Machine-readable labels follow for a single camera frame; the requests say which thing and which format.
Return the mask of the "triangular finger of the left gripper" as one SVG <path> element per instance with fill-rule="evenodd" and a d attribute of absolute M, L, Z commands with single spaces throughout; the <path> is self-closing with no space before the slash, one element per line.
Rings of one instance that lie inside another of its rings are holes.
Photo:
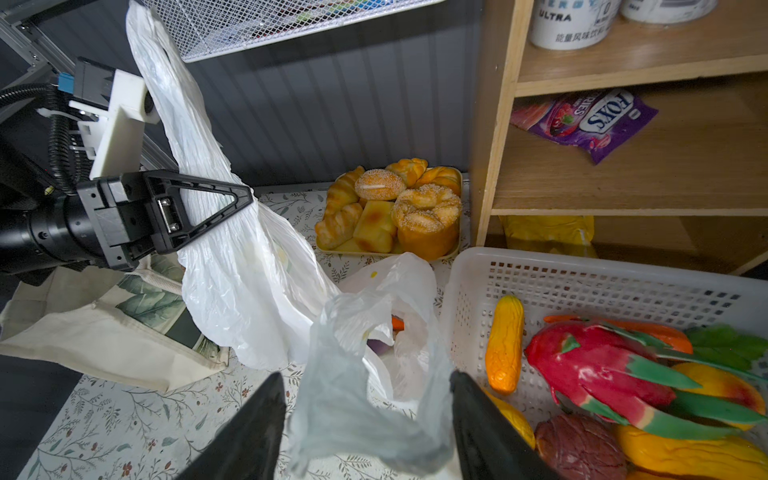
<path fill-rule="evenodd" d="M 154 170 L 144 172 L 157 252 L 176 252 L 253 203 L 249 187 Z"/>

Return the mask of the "white plastic grocery bag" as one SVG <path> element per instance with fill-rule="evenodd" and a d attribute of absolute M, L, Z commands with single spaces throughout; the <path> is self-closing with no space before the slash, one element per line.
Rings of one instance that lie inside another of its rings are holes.
<path fill-rule="evenodd" d="M 251 368 L 304 364 L 288 421 L 293 474 L 336 454 L 420 476 L 452 458 L 452 364 L 428 262 L 392 256 L 336 285 L 305 237 L 258 202 L 178 258 L 204 335 Z"/>

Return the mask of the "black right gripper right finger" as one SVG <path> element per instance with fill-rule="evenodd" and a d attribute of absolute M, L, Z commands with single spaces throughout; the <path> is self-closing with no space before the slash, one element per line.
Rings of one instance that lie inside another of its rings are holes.
<path fill-rule="evenodd" d="M 472 377 L 450 376 L 457 455 L 464 479 L 556 479 Z"/>

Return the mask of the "beige canvas tote bag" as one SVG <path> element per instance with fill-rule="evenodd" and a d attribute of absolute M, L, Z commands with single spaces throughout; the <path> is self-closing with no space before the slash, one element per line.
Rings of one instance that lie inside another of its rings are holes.
<path fill-rule="evenodd" d="M 1 352 L 161 392 L 207 378 L 228 366 L 229 350 L 196 326 L 184 274 L 175 254 L 127 273 L 58 267 L 39 286 L 18 286 L 1 313 Z"/>

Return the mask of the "orange toy carrot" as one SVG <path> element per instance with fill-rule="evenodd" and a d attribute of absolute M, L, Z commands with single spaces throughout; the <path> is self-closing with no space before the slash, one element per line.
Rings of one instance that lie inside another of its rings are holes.
<path fill-rule="evenodd" d="M 613 326 L 623 328 L 628 331 L 640 332 L 640 333 L 650 335 L 656 338 L 657 340 L 664 342 L 666 345 L 668 345 L 671 349 L 675 351 L 686 353 L 686 354 L 694 353 L 694 349 L 693 349 L 693 345 L 691 344 L 691 341 L 682 331 L 669 326 L 661 325 L 661 324 L 634 321 L 634 320 L 612 320 L 612 319 L 606 319 L 606 318 L 600 318 L 600 317 L 582 318 L 575 315 L 551 315 L 551 316 L 544 317 L 543 320 L 547 324 L 556 324 L 556 323 L 562 323 L 566 321 L 602 322 L 602 323 L 611 324 Z"/>

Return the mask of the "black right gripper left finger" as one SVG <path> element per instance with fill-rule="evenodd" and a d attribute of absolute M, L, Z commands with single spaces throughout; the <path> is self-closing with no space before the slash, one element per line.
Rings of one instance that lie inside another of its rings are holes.
<path fill-rule="evenodd" d="M 179 475 L 181 479 L 272 479 L 286 415 L 283 377 L 270 374 Z"/>

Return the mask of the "white plastic produce basket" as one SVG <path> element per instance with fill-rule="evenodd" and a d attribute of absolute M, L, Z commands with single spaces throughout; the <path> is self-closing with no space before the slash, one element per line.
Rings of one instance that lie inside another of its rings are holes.
<path fill-rule="evenodd" d="M 440 325 L 460 371 L 488 385 L 485 352 L 498 300 L 524 306 L 524 338 L 550 315 L 575 314 L 687 330 L 729 325 L 767 335 L 767 284 L 730 275 L 494 248 L 459 254 L 444 289 Z"/>

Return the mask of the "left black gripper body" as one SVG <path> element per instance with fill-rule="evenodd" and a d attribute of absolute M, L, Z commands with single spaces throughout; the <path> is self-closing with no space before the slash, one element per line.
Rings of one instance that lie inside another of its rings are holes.
<path fill-rule="evenodd" d="M 74 196 L 1 211 L 1 272 L 19 275 L 85 262 L 128 271 L 154 253 L 142 172 L 100 177 Z"/>

